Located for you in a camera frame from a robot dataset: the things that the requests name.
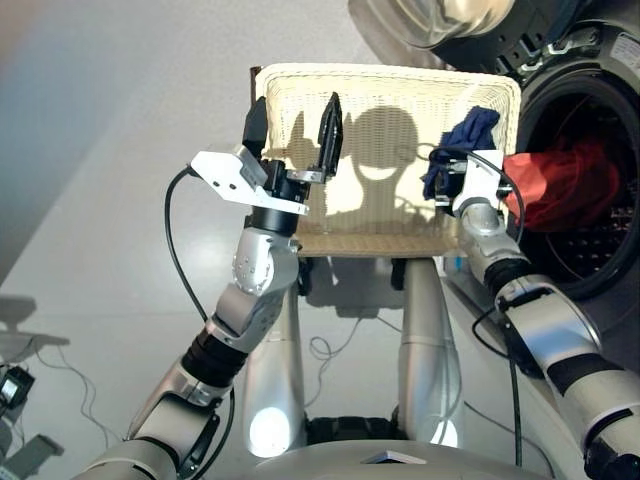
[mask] white wicker basket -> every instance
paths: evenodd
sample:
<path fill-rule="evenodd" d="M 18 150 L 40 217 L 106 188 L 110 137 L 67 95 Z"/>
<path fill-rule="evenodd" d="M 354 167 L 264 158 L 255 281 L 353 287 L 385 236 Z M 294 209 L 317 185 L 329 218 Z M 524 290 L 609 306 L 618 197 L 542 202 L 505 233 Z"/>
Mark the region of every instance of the white wicker basket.
<path fill-rule="evenodd" d="M 267 99 L 267 158 L 305 168 L 332 92 L 340 96 L 344 143 L 338 174 L 313 186 L 298 237 L 307 256 L 441 255 L 456 246 L 457 222 L 422 197 L 426 158 L 443 132 L 479 105 L 500 113 L 497 148 L 515 151 L 520 89 L 495 75 L 408 67 L 278 64 L 256 77 Z"/>

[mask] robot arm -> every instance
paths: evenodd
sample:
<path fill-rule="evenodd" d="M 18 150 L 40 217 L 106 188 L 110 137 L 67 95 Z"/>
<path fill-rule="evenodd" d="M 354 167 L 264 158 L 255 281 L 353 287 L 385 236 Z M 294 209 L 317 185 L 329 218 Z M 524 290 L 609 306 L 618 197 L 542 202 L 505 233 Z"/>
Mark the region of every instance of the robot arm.
<path fill-rule="evenodd" d="M 493 185 L 484 179 L 490 188 L 484 197 L 477 191 L 465 193 L 478 186 L 478 179 L 474 187 L 466 185 L 472 161 L 468 163 L 460 194 L 465 202 L 457 209 L 460 202 L 453 202 L 461 218 L 460 247 L 504 315 L 501 328 L 509 354 L 523 372 L 551 386 L 590 478 L 639 478 L 640 378 L 601 356 L 598 335 L 584 313 L 536 273 L 507 235 L 489 200 L 495 199 L 497 179 Z"/>
<path fill-rule="evenodd" d="M 191 167 L 225 200 L 253 205 L 233 259 L 233 282 L 204 329 L 165 374 L 131 423 L 125 441 L 95 460 L 77 480 L 169 480 L 195 474 L 220 423 L 216 408 L 248 354 L 260 343 L 297 280 L 298 244 L 292 238 L 310 183 L 336 173 L 342 112 L 333 94 L 322 118 L 317 163 L 286 170 L 259 161 L 266 141 L 264 98 L 247 115 L 235 153 L 200 152 Z"/>

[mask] washing machine door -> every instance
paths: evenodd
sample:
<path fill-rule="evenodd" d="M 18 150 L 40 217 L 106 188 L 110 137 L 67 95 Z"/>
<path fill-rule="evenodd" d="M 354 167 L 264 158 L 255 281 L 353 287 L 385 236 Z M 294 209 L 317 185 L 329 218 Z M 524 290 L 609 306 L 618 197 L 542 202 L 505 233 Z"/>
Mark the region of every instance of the washing machine door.
<path fill-rule="evenodd" d="M 528 232 L 521 246 L 574 299 L 608 290 L 629 270 L 639 249 L 637 1 L 487 0 L 472 8 L 464 0 L 351 0 L 349 6 L 386 63 L 448 64 L 517 80 L 518 151 L 546 151 L 569 127 L 585 135 L 600 124 L 609 129 L 616 140 L 611 157 L 623 157 L 617 166 L 624 198 L 593 228 Z"/>
<path fill-rule="evenodd" d="M 508 74 L 562 36 L 591 0 L 349 0 L 383 63 Z"/>

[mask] red cloth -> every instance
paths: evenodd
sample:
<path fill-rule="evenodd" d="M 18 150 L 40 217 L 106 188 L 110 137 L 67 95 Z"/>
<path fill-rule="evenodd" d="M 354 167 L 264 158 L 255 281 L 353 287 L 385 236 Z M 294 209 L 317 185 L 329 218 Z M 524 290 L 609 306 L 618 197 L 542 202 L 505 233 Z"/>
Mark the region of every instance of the red cloth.
<path fill-rule="evenodd" d="M 620 173 L 607 158 L 605 140 L 587 137 L 570 148 L 564 143 L 560 139 L 549 151 L 504 159 L 504 171 L 522 194 L 525 227 L 531 231 L 558 232 L 592 225 L 611 206 L 620 188 Z M 506 203 L 518 218 L 513 193 Z"/>

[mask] washing machine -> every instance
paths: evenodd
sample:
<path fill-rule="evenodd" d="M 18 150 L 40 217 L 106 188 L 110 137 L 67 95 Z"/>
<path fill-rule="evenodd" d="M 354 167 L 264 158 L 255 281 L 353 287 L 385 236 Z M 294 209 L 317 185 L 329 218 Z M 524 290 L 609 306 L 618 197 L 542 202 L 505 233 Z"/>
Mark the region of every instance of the washing machine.
<path fill-rule="evenodd" d="M 589 314 L 611 360 L 640 372 L 640 2 L 350 0 L 383 63 L 507 75 L 522 89 L 518 152 L 607 138 L 622 181 L 588 226 L 526 231 L 524 253 Z"/>

